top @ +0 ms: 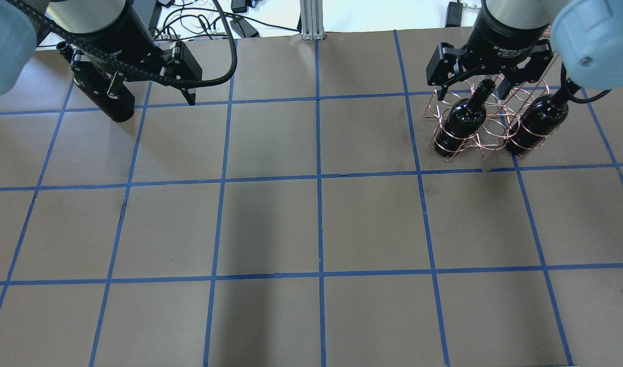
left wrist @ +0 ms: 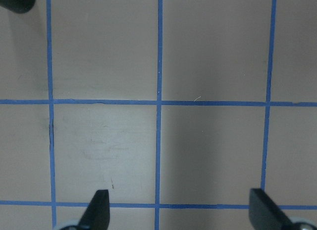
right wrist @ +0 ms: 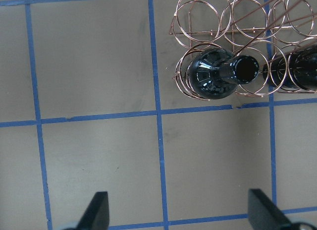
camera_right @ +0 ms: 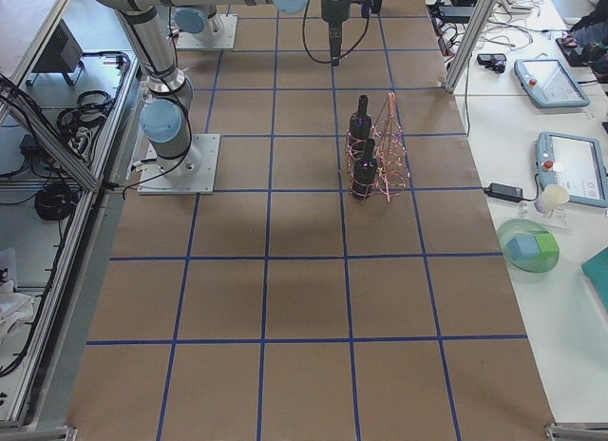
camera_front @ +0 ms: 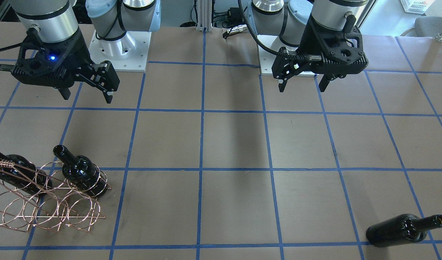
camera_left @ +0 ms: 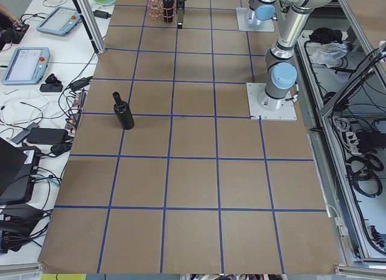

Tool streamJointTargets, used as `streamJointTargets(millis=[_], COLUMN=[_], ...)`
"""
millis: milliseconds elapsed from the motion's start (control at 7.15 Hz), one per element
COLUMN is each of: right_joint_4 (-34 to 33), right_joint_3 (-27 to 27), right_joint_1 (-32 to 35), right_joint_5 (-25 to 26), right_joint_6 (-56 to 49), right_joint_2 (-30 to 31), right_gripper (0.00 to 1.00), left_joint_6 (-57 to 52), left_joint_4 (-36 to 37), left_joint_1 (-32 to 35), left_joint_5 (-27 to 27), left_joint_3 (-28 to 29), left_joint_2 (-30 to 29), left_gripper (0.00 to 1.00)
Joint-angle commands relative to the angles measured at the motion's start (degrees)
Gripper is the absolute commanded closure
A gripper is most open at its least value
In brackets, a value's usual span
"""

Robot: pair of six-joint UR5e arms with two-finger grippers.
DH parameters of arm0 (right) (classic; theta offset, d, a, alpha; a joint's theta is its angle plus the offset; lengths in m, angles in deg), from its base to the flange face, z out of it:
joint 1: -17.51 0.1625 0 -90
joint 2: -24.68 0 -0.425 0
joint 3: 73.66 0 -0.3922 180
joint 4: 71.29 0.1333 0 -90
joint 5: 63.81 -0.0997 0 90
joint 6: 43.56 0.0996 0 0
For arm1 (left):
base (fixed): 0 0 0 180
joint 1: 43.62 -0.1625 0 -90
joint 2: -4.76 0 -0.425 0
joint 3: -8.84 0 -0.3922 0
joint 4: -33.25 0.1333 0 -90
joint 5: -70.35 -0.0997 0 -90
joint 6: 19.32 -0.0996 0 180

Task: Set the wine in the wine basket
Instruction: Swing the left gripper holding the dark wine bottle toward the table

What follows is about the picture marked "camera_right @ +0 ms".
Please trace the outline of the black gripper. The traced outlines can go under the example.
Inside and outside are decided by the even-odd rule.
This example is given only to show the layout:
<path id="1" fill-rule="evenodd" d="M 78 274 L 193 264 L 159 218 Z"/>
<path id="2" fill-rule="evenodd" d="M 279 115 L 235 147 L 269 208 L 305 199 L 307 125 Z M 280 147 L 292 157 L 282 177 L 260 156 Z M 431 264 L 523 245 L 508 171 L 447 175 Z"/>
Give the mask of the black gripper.
<path id="1" fill-rule="evenodd" d="M 352 0 L 321 0 L 321 17 L 329 24 L 330 65 L 338 66 L 341 58 L 341 23 L 350 17 Z"/>

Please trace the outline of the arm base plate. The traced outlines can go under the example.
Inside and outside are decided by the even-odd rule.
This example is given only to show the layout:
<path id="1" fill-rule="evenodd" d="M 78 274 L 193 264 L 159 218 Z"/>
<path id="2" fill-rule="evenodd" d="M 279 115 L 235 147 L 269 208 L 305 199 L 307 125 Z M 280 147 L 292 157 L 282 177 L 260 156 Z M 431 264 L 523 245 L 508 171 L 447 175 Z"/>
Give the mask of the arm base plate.
<path id="1" fill-rule="evenodd" d="M 219 134 L 195 134 L 185 160 L 173 171 L 168 172 L 179 160 L 160 159 L 143 167 L 138 192 L 142 195 L 212 194 L 219 148 Z"/>
<path id="2" fill-rule="evenodd" d="M 180 31 L 178 51 L 221 51 L 233 50 L 236 41 L 238 16 L 236 14 L 216 14 L 208 21 L 200 33 Z"/>

